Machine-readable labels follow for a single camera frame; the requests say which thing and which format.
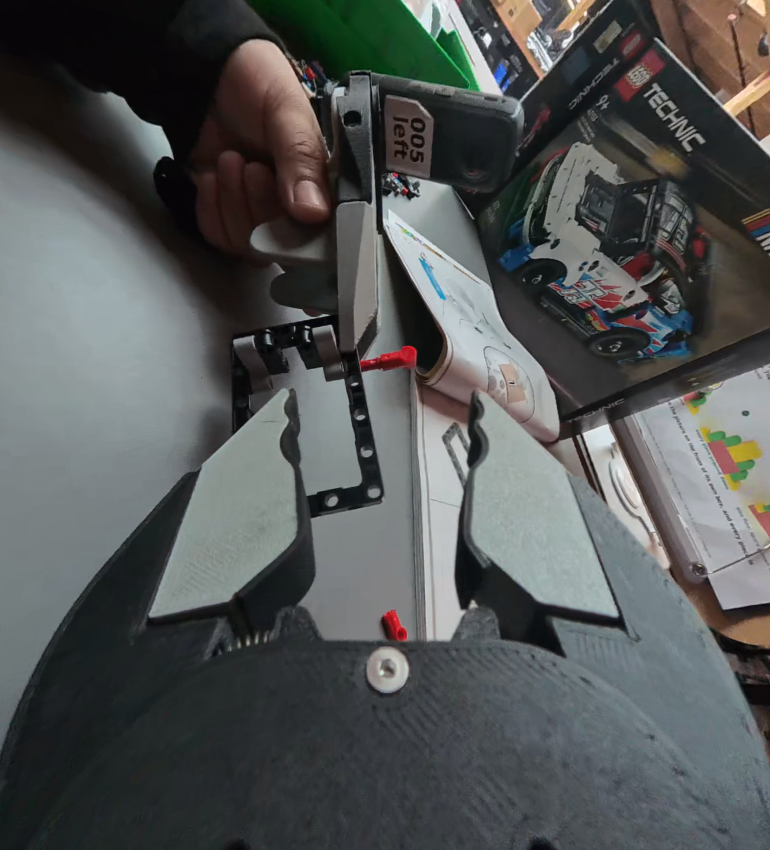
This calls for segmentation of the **long red lego axle pin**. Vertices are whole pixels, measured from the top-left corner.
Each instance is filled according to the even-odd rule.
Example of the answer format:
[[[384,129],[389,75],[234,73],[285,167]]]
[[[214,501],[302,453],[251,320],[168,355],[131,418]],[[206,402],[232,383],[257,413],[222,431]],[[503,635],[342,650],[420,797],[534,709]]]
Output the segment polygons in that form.
[[[361,372],[414,370],[417,364],[417,352],[413,346],[402,346],[399,350],[381,354],[359,362]]]

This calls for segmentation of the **pile of loose lego pieces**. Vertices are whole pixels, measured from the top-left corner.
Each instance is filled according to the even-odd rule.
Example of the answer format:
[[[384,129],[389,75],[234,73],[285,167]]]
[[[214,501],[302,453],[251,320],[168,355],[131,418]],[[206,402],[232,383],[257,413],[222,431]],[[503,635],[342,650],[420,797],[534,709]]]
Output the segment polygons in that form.
[[[302,58],[289,58],[296,75],[300,80],[304,91],[316,114],[320,131],[324,137],[327,152],[330,158],[336,151],[334,141],[335,131],[332,120],[333,95],[341,85],[337,80],[330,78],[322,65],[316,61],[307,61]],[[420,181],[407,174],[401,174],[392,170],[386,170],[383,160],[374,161],[376,173],[380,181],[380,191],[383,197],[405,197],[412,200],[420,197]]]

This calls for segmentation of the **black lego frame assembly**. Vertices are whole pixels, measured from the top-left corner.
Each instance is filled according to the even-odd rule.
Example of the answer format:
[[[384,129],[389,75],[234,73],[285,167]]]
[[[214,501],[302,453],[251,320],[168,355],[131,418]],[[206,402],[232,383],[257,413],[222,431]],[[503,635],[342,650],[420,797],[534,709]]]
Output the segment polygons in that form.
[[[231,432],[253,418],[254,395],[273,391],[273,377],[290,372],[285,351],[294,348],[308,370],[320,369],[327,381],[340,381],[347,394],[360,483],[330,487],[308,495],[312,518],[380,504],[384,486],[356,349],[337,345],[338,316],[327,314],[274,325],[231,340]]]

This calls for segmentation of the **green plastic bin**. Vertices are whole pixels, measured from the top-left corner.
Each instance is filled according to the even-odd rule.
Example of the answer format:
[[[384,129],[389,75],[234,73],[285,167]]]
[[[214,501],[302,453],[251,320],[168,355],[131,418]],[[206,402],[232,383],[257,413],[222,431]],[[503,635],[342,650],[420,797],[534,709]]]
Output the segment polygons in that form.
[[[251,1],[294,58],[337,80],[354,70],[479,91],[454,32],[433,38],[401,1]]]

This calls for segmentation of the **printed sheet with brick pictures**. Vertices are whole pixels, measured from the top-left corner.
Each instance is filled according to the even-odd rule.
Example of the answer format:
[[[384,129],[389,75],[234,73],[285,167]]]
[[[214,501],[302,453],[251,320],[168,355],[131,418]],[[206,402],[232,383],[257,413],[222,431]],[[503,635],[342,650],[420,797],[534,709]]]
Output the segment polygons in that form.
[[[770,365],[631,421],[641,493],[725,611],[770,604]]]

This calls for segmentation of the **person's left hand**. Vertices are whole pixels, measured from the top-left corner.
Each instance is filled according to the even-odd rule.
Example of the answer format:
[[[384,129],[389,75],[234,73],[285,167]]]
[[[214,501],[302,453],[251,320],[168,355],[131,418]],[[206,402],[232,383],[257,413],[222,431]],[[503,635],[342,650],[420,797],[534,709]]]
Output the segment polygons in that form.
[[[273,42],[231,54],[189,157],[196,220],[209,244],[251,257],[254,228],[283,214],[331,215],[327,146],[295,70]]]

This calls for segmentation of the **person's left forearm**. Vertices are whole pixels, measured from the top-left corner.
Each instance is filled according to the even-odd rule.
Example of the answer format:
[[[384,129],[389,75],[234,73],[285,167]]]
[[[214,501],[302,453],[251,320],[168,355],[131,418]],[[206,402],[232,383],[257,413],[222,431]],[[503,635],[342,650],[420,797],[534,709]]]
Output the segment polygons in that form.
[[[87,88],[127,101],[192,152],[223,70],[244,44],[273,44],[240,1],[0,1],[0,49],[63,67]]]

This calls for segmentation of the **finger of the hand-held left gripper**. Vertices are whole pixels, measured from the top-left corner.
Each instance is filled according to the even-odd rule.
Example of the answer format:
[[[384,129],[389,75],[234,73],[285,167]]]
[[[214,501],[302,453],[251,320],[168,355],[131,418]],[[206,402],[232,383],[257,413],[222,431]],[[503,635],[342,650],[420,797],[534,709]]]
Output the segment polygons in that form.
[[[368,327],[377,324],[379,306],[377,208],[370,201],[337,206],[338,347],[350,354]]]

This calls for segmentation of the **lego set box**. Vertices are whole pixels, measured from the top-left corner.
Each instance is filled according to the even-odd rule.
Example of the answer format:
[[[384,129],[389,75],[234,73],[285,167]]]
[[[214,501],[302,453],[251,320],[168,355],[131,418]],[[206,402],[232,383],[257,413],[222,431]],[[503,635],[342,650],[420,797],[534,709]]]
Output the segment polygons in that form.
[[[467,202],[562,434],[770,364],[770,154],[634,3],[609,2],[521,106],[510,180]]]

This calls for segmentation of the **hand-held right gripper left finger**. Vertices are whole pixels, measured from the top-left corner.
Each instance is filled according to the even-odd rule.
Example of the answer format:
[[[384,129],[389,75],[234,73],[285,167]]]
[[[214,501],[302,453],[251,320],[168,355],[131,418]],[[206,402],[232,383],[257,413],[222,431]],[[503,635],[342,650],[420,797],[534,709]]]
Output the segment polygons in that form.
[[[282,389],[201,466],[148,616],[240,611],[249,628],[311,588],[315,555],[296,394]]]

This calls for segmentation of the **lego instruction booklet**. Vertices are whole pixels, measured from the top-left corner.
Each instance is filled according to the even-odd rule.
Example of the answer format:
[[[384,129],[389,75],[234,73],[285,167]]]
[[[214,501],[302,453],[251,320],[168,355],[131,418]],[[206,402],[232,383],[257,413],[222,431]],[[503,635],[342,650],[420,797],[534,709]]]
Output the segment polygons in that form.
[[[556,402],[545,372],[505,328],[490,284],[437,247],[394,212],[386,214],[390,247],[420,301],[419,317],[431,329],[420,332],[417,348],[429,343],[430,365],[421,358],[412,377],[413,482],[420,554],[416,567],[424,638],[454,637],[466,611],[459,604],[454,563],[470,445],[468,418],[473,393],[493,398],[556,458],[573,477],[585,522],[585,495],[597,496],[572,473],[547,441],[559,435]],[[501,625],[505,639],[534,643],[564,655],[557,625],[609,626],[543,615],[533,625]]]

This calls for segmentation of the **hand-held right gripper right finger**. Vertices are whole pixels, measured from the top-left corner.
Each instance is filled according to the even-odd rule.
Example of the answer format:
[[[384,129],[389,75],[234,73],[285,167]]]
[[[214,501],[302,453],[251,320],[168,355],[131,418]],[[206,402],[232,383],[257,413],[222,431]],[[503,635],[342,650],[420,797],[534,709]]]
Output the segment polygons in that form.
[[[454,563],[462,609],[486,607],[501,625],[546,614],[618,625],[573,477],[485,393],[473,393],[468,434]]]

